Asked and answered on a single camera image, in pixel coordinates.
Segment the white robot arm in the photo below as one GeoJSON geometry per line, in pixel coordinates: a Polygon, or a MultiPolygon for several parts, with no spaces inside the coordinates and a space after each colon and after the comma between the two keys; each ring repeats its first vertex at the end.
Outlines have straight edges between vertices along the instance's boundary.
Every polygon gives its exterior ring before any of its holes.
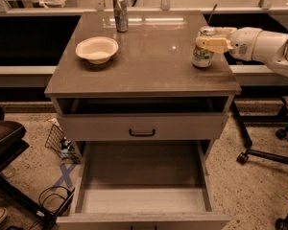
{"type": "Polygon", "coordinates": [[[258,61],[288,77],[288,34],[245,27],[201,27],[195,45],[211,54],[229,54],[244,61],[258,61]]]}

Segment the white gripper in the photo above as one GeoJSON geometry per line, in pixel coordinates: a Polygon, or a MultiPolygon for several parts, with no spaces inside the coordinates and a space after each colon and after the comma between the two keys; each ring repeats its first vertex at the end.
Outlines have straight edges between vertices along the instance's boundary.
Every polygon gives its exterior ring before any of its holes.
{"type": "Polygon", "coordinates": [[[217,54],[229,51],[233,58],[251,61],[255,41],[261,32],[262,29],[251,27],[238,30],[234,27],[216,27],[216,37],[198,36],[196,45],[217,54]]]}

